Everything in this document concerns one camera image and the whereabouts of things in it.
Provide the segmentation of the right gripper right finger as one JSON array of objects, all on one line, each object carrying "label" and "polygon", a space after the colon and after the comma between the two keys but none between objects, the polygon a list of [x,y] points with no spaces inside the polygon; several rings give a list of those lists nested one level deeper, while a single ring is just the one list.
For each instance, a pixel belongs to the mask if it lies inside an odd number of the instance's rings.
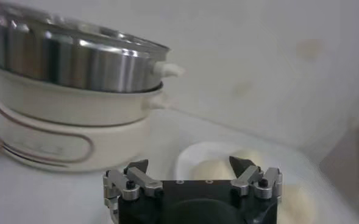
[{"label": "right gripper right finger", "polygon": [[229,163],[236,176],[230,184],[240,197],[247,196],[252,190],[256,198],[269,200],[282,197],[282,172],[279,168],[270,167],[262,171],[249,159],[229,156]]}]

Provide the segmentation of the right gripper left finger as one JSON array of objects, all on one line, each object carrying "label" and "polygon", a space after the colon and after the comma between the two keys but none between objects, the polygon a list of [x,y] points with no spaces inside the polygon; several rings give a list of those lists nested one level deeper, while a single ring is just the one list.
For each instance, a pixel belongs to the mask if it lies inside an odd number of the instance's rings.
[{"label": "right gripper left finger", "polygon": [[142,159],[129,163],[122,171],[107,170],[103,176],[104,204],[113,223],[119,223],[118,200],[136,201],[141,195],[158,198],[163,192],[163,182],[146,174],[149,161]]}]

